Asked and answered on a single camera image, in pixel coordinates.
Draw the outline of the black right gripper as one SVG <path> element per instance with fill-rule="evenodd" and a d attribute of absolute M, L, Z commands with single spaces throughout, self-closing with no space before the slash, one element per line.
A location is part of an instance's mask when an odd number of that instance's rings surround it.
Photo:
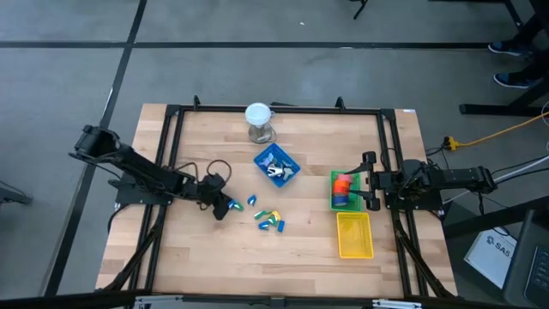
<path fill-rule="evenodd" d="M 365 182 L 368 185 L 368 190 L 350 190 L 349 192 L 364 198 L 368 210 L 391 209 L 391 204 L 395 203 L 396 198 L 395 177 L 398 172 L 376 172 L 374 165 L 377 163 L 377 157 L 373 151 L 362 154 L 362 163 L 353 170 L 346 172 L 346 174 L 365 172 L 367 175 Z"/>

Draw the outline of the green plastic basket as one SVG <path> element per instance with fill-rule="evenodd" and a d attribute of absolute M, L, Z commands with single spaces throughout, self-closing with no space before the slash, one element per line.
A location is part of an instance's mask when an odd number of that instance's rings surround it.
<path fill-rule="evenodd" d="M 333 170 L 330 172 L 330 194 L 329 202 L 330 208 L 333 211 L 342 211 L 342 212 L 360 212 L 362 210 L 361 198 L 358 195 L 352 194 L 349 192 L 349 203 L 346 207 L 334 207 L 332 204 L 332 185 L 334 180 L 337 178 L 338 174 L 344 173 L 343 171 Z M 360 190 L 360 177 L 358 174 L 350 174 L 353 176 L 353 182 L 351 184 L 350 190 L 359 191 Z"/>

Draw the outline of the yellow plastic basket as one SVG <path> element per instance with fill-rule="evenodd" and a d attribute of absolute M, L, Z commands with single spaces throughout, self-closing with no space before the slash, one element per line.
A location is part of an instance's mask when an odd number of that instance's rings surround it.
<path fill-rule="evenodd" d="M 336 226 L 340 258 L 374 258 L 370 217 L 367 213 L 338 212 Z"/>

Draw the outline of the blue plastic basket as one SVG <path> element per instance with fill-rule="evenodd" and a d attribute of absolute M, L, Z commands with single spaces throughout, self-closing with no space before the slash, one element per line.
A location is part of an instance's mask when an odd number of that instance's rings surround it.
<path fill-rule="evenodd" d="M 283 175 L 281 175 L 280 177 L 270 178 L 267 175 L 267 167 L 263 167 L 259 165 L 260 161 L 263 158 L 265 158 L 269 153 L 272 153 L 274 155 L 274 158 L 278 156 L 282 156 L 282 157 L 287 157 L 289 160 L 291 160 L 293 162 L 292 169 L 294 170 L 295 174 L 288 180 L 284 180 Z M 278 188 L 282 188 L 283 186 L 285 186 L 291 179 L 295 178 L 301 170 L 300 165 L 281 146 L 279 146 L 275 142 L 268 145 L 260 154 L 258 154 L 254 158 L 254 163 Z"/>

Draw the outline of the white mushroom table lamp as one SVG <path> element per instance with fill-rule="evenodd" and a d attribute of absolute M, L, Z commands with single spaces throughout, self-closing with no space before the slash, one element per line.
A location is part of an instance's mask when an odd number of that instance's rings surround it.
<path fill-rule="evenodd" d="M 255 102 L 246 107 L 244 118 L 249 125 L 248 137 L 252 142 L 262 144 L 274 142 L 277 139 L 277 133 L 270 123 L 274 115 L 275 112 L 261 102 Z"/>

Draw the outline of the black diagonal desk beam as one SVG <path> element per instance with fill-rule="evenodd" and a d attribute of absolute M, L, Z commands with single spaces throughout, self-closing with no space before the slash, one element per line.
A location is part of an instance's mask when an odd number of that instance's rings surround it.
<path fill-rule="evenodd" d="M 443 229 L 444 236 L 446 239 L 451 239 L 465 234 L 483 232 L 493 227 L 531 221 L 537 217 L 549 218 L 549 196 L 450 224 Z"/>

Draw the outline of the black desk base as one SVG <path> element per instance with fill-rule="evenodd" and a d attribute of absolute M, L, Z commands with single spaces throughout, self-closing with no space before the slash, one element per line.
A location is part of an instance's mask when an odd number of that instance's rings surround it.
<path fill-rule="evenodd" d="M 528 0 L 532 5 L 535 13 L 549 13 L 549 0 Z M 546 27 L 544 31 L 549 36 L 549 27 Z M 542 51 L 535 51 L 535 56 Z M 475 105 L 475 104 L 462 104 L 459 107 L 461 114 L 470 115 L 491 115 L 491 116 L 517 116 L 517 117 L 533 117 L 542 114 L 541 107 L 534 107 L 532 104 L 540 99 L 542 96 L 549 94 L 549 72 L 547 72 L 530 88 L 526 89 L 527 92 L 518 99 L 515 99 L 508 105 L 495 106 L 495 105 Z"/>

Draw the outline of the person's shoe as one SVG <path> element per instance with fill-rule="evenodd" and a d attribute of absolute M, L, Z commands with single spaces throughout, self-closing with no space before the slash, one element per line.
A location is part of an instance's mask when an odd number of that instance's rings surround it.
<path fill-rule="evenodd" d="M 536 80 L 528 79 L 519 73 L 497 73 L 492 79 L 495 83 L 505 88 L 527 89 L 536 83 Z"/>
<path fill-rule="evenodd" d="M 510 41 L 496 41 L 488 45 L 488 50 L 495 54 L 506 54 L 513 57 L 526 56 L 531 53 L 526 45 L 513 44 Z"/>

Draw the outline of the grey laptop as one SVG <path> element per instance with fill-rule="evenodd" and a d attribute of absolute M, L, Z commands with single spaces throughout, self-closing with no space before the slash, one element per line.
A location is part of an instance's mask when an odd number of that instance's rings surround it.
<path fill-rule="evenodd" d="M 535 308 L 525 291 L 535 250 L 540 245 L 549 249 L 549 229 L 541 222 L 534 210 L 529 210 L 522 222 L 503 288 L 504 300 L 512 306 Z"/>

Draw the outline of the black stand foot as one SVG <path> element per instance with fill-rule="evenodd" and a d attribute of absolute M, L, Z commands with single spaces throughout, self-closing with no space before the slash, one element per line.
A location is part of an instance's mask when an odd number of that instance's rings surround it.
<path fill-rule="evenodd" d="M 23 191 L 0 180 L 0 204 L 19 203 L 29 205 L 33 199 Z"/>

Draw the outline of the person's leg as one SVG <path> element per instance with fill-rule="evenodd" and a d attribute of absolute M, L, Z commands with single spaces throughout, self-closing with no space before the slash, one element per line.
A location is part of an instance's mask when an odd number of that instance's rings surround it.
<path fill-rule="evenodd" d="M 549 13 L 535 13 L 511 39 L 513 45 L 530 45 L 535 36 L 549 27 Z"/>
<path fill-rule="evenodd" d="M 534 61 L 525 69 L 519 72 L 519 76 L 524 80 L 539 80 L 549 72 L 549 49 L 538 53 Z"/>

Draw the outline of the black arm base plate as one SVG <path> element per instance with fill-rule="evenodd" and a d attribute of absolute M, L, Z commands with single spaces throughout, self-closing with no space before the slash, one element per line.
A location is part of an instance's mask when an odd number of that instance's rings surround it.
<path fill-rule="evenodd" d="M 438 210 L 441 197 L 428 180 L 416 177 L 412 180 L 391 182 L 383 187 L 388 209 L 397 210 Z"/>
<path fill-rule="evenodd" d="M 110 179 L 108 183 L 118 190 L 116 203 L 120 204 L 171 204 L 172 196 L 151 193 L 139 187 L 133 180 Z"/>

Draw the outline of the black aluminium table frame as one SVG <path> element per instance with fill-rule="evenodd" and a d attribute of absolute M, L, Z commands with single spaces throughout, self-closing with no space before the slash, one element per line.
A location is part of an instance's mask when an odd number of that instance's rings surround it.
<path fill-rule="evenodd" d="M 422 159 L 424 147 L 412 110 L 282 107 L 274 112 L 277 142 L 301 167 L 278 188 L 254 164 L 261 146 L 247 136 L 239 106 L 190 106 L 175 116 L 166 105 L 146 104 L 132 146 L 154 159 L 160 143 L 164 162 L 206 167 L 229 176 L 226 193 L 255 206 L 217 221 L 210 211 L 176 200 L 167 209 L 154 278 L 157 294 L 217 294 L 398 299 L 403 295 L 391 215 L 370 213 L 372 259 L 342 259 L 336 214 L 329 207 L 329 175 L 355 168 L 365 151 L 379 152 L 379 131 L 396 128 L 407 158 Z M 261 210 L 278 211 L 285 222 L 258 227 Z"/>

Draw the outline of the silver mount bracket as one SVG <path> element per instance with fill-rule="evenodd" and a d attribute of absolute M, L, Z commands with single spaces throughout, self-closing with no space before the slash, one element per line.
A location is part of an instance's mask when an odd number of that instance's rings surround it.
<path fill-rule="evenodd" d="M 148 295 L 136 297 L 132 309 L 151 309 L 152 306 L 180 303 L 183 295 Z"/>
<path fill-rule="evenodd" d="M 403 300 L 376 299 L 372 301 L 372 309 L 423 309 L 417 302 Z"/>

